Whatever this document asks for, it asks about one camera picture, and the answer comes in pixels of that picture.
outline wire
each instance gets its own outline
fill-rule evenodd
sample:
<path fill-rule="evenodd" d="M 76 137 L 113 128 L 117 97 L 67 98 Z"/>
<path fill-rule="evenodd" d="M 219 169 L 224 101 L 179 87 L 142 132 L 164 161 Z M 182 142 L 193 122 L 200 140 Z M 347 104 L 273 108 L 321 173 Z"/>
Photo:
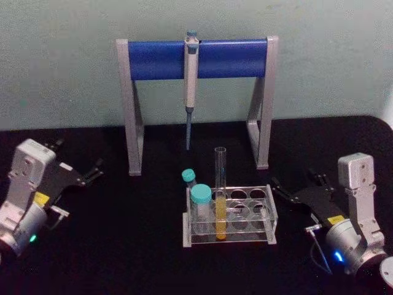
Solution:
<path fill-rule="evenodd" d="M 327 260 L 326 260 L 326 257 L 325 257 L 325 255 L 324 255 L 324 252 L 322 251 L 322 248 L 321 248 L 321 246 L 319 245 L 317 238 L 315 237 L 314 232 L 311 231 L 310 234 L 311 234 L 311 236 L 312 236 L 312 238 L 313 238 L 313 240 L 314 240 L 314 243 L 313 243 L 313 245 L 311 246 L 311 249 L 309 250 L 309 255 L 310 255 L 311 260 L 314 262 L 314 264 L 315 264 L 316 266 L 318 266 L 318 267 L 319 267 L 320 269 L 322 269 L 324 272 L 327 272 L 329 275 L 333 274 L 333 273 L 332 273 L 332 270 L 331 270 L 330 267 L 329 267 L 329 264 L 327 263 Z M 314 254 L 313 254 L 313 253 L 314 253 L 314 249 L 315 249 L 315 245 L 317 245 L 318 250 L 319 250 L 319 252 L 320 252 L 320 254 L 321 254 L 321 256 L 322 256 L 322 258 L 323 258 L 323 260 L 324 260 L 324 262 L 325 262 L 325 266 L 326 266 L 326 267 L 323 267 L 322 265 L 320 265 L 320 264 L 315 260 Z"/>

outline black table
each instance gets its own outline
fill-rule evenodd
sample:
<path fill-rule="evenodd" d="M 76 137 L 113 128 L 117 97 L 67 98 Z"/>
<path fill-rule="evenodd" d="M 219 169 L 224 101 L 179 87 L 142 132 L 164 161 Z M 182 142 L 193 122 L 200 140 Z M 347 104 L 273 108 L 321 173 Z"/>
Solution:
<path fill-rule="evenodd" d="M 63 137 L 58 159 L 80 172 L 98 157 L 105 175 L 86 189 L 64 192 L 71 212 L 53 232 L 43 230 L 17 262 L 0 270 L 1 294 L 373 294 L 362 282 L 327 275 L 309 258 L 307 214 L 275 198 L 278 244 L 227 243 L 182 247 L 185 185 L 192 167 L 214 184 L 214 148 L 227 148 L 227 185 L 265 185 L 272 175 L 295 192 L 304 170 L 325 172 L 338 187 L 337 160 L 364 152 L 375 158 L 376 218 L 393 254 L 393 133 L 373 117 L 273 121 L 270 170 L 257 171 L 244 122 L 193 124 L 192 151 L 183 125 L 148 126 L 141 177 L 128 176 L 123 127 L 0 132 L 5 180 L 16 145 Z M 348 210 L 347 197 L 337 202 Z"/>

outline micropipette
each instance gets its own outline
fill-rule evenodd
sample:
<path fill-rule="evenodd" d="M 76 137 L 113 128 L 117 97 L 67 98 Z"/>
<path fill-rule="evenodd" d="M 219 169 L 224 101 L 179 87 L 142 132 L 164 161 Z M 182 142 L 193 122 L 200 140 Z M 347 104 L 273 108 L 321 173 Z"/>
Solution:
<path fill-rule="evenodd" d="M 184 105 L 187 113 L 186 149 L 190 149 L 191 118 L 195 105 L 195 93 L 198 79 L 199 41 L 197 32 L 193 29 L 187 31 L 184 40 Z"/>

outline wall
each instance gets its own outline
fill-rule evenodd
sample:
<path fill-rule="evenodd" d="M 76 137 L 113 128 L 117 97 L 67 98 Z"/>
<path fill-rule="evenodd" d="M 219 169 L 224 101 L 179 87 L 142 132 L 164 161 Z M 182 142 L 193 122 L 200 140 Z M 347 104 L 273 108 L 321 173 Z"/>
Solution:
<path fill-rule="evenodd" d="M 114 40 L 281 38 L 275 118 L 387 103 L 392 1 L 40 0 L 0 10 L 0 129 L 122 124 Z M 147 124 L 185 121 L 182 81 L 139 82 Z M 202 80 L 195 121 L 243 120 L 251 79 Z"/>

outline pipette stand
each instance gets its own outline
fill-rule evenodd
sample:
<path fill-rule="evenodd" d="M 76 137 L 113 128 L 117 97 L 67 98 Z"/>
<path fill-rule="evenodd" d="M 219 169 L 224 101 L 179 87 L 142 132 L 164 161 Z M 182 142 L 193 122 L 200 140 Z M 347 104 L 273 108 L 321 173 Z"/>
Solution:
<path fill-rule="evenodd" d="M 230 242 L 265 242 L 277 244 L 278 221 L 270 186 L 227 187 L 227 230 L 225 240 L 216 239 L 215 201 L 211 202 L 210 217 L 197 219 L 197 207 L 190 201 L 187 188 L 187 212 L 183 213 L 183 247 L 195 244 Z"/>
<path fill-rule="evenodd" d="M 142 172 L 144 126 L 135 81 L 183 79 L 184 41 L 129 42 L 118 39 L 116 48 L 129 174 L 138 176 Z M 199 79 L 255 77 L 247 130 L 257 169 L 268 168 L 277 55 L 277 36 L 200 42 Z"/>

